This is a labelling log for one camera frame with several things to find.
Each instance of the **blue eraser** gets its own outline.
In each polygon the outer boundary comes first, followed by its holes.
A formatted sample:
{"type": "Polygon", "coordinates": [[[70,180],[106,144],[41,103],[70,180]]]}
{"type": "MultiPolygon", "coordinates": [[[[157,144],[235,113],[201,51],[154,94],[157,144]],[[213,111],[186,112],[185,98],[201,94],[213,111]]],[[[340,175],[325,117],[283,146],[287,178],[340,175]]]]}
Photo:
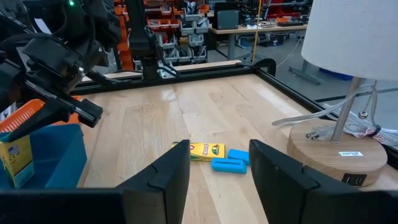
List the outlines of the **blue eraser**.
{"type": "Polygon", "coordinates": [[[220,159],[214,158],[211,160],[211,167],[219,172],[234,172],[245,174],[247,172],[246,164],[239,159],[220,159]]]}
{"type": "Polygon", "coordinates": [[[240,159],[246,165],[250,165],[249,153],[246,151],[230,149],[228,151],[228,159],[240,159]]]}

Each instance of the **yellow cable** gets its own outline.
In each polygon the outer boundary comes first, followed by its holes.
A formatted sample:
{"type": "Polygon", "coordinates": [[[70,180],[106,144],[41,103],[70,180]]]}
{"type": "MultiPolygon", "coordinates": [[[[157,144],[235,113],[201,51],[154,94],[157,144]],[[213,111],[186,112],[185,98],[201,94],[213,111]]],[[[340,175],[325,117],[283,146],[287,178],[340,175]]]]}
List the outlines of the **yellow cable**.
{"type": "Polygon", "coordinates": [[[256,55],[257,37],[259,35],[259,21],[260,21],[261,8],[262,8],[262,0],[259,1],[259,13],[257,15],[257,22],[256,22],[256,33],[255,33],[255,38],[254,38],[253,58],[251,59],[252,64],[254,64],[254,56],[256,55]]]}

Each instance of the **label sticker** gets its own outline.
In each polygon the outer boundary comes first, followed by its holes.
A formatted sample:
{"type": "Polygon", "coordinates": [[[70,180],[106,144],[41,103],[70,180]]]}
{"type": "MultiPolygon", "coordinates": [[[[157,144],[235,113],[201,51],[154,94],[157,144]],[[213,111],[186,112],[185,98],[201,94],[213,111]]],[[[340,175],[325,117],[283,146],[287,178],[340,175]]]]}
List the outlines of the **label sticker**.
{"type": "Polygon", "coordinates": [[[361,152],[338,152],[341,156],[363,156],[361,152]]]}

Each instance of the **black metal frame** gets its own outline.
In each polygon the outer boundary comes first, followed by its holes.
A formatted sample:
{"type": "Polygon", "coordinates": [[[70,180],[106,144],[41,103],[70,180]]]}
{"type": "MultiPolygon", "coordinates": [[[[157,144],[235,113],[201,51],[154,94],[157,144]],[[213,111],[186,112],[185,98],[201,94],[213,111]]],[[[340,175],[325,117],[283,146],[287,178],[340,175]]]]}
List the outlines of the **black metal frame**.
{"type": "MultiPolygon", "coordinates": [[[[177,78],[169,78],[169,79],[160,79],[154,81],[145,81],[142,80],[141,76],[130,76],[130,77],[120,77],[115,78],[121,82],[113,83],[111,85],[99,85],[95,82],[84,82],[77,85],[72,91],[72,95],[87,95],[93,93],[102,93],[108,91],[118,91],[118,90],[128,90],[133,88],[142,88],[148,86],[157,86],[157,85],[167,85],[173,83],[180,82],[190,82],[196,80],[205,80],[211,78],[223,78],[223,77],[231,77],[235,75],[247,75],[247,74],[255,74],[265,82],[272,85],[274,88],[281,91],[283,94],[287,95],[289,98],[296,101],[298,104],[303,106],[305,109],[309,110],[312,113],[323,110],[316,101],[310,100],[307,97],[303,96],[299,92],[291,89],[287,85],[278,81],[275,78],[275,62],[271,59],[267,64],[267,71],[264,71],[262,67],[259,66],[251,66],[243,63],[237,63],[235,65],[223,65],[217,67],[207,67],[207,68],[196,68],[189,70],[180,71],[180,77],[177,78]]],[[[388,164],[395,169],[398,169],[398,151],[389,147],[384,146],[384,149],[387,152],[388,156],[388,164]]]]}

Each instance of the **desk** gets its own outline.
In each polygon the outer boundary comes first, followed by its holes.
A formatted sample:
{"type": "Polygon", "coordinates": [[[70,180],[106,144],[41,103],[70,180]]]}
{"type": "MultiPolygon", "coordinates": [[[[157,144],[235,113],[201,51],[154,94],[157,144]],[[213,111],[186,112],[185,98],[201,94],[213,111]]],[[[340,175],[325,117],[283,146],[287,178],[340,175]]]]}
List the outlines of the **desk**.
{"type": "MultiPolygon", "coordinates": [[[[291,26],[291,27],[270,27],[270,28],[258,28],[258,33],[265,33],[265,32],[286,32],[286,31],[293,31],[293,30],[305,30],[307,29],[307,25],[303,26],[291,26]]],[[[236,34],[253,34],[256,32],[256,28],[247,28],[243,26],[239,26],[237,29],[230,29],[230,30],[217,30],[214,28],[210,28],[210,31],[215,34],[229,34],[228,38],[228,60],[233,60],[235,58],[235,35],[236,34]]]]}
{"type": "MultiPolygon", "coordinates": [[[[290,128],[271,122],[308,113],[256,75],[86,97],[104,113],[94,129],[82,126],[88,155],[81,178],[85,187],[120,184],[181,139],[222,142],[228,149],[245,151],[250,139],[259,139],[286,152],[290,128]]],[[[363,189],[398,189],[398,172],[388,166],[375,184],[363,189]]],[[[191,162],[183,223],[267,223],[250,169],[243,175],[220,173],[213,172],[209,162],[191,162]]]]}

